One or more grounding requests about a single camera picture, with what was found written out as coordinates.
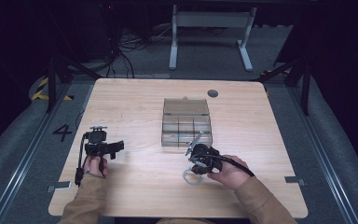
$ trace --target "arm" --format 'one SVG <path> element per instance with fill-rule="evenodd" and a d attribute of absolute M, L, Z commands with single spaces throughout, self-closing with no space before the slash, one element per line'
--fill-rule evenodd
<path fill-rule="evenodd" d="M 84 170 L 87 171 L 81 180 L 74 200 L 69 202 L 62 214 L 60 224 L 97 223 L 106 207 L 107 161 L 103 159 L 103 174 L 99 171 L 100 158 L 87 157 Z"/>
<path fill-rule="evenodd" d="M 247 167 L 238 157 L 225 156 Z M 220 173 L 210 173 L 208 177 L 229 189 L 233 189 L 245 213 L 254 223 L 296 223 L 289 211 L 255 176 L 250 177 L 237 167 L 222 161 Z"/>

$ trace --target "sleeve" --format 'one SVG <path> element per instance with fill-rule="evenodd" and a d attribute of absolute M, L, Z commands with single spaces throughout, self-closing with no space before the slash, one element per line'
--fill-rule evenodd
<path fill-rule="evenodd" d="M 59 223 L 97 223 L 105 207 L 105 180 L 102 177 L 84 174 L 74 200 L 63 209 Z"/>
<path fill-rule="evenodd" d="M 296 223 L 289 211 L 255 176 L 235 191 L 245 213 L 256 224 Z"/>

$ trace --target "wooden table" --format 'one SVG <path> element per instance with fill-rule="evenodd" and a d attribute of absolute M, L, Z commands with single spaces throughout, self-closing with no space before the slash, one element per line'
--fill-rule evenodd
<path fill-rule="evenodd" d="M 208 96 L 216 90 L 218 96 Z M 125 148 L 109 160 L 105 216 L 111 217 L 245 217 L 230 189 L 206 175 L 197 186 L 182 177 L 193 164 L 186 148 L 162 147 L 165 98 L 206 99 L 213 147 L 222 155 L 237 155 L 275 194 L 293 217 L 308 214 L 269 100 L 260 83 L 201 80 L 99 79 L 89 98 L 60 181 L 74 181 L 83 133 L 107 126 L 106 143 L 124 140 Z M 62 214 L 77 191 L 56 190 L 49 206 Z"/>

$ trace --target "hand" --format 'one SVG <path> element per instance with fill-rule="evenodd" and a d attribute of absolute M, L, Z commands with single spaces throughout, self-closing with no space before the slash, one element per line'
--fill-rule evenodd
<path fill-rule="evenodd" d="M 248 167 L 246 162 L 242 161 L 237 156 L 224 155 L 224 157 L 230 158 L 237 163 Z M 222 161 L 222 164 L 223 168 L 220 173 L 208 173 L 207 176 L 212 180 L 222 183 L 227 188 L 235 190 L 250 178 L 248 174 L 230 163 Z"/>
<path fill-rule="evenodd" d="M 90 157 L 88 156 L 84 162 L 84 171 L 87 172 L 89 171 L 90 174 L 92 175 L 98 175 L 101 177 L 107 177 L 107 160 L 103 158 L 103 172 L 101 173 L 100 171 L 100 161 L 101 158 L 100 157 Z"/>

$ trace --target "printed number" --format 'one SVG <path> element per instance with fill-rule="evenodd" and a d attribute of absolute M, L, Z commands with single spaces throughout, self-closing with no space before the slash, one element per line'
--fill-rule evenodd
<path fill-rule="evenodd" d="M 65 140 L 65 136 L 67 134 L 72 133 L 72 132 L 68 132 L 68 129 L 69 129 L 69 125 L 64 124 L 64 125 L 62 125 L 61 128 L 59 128 L 56 131 L 54 131 L 55 134 L 62 134 L 61 142 L 63 142 L 63 140 Z"/>

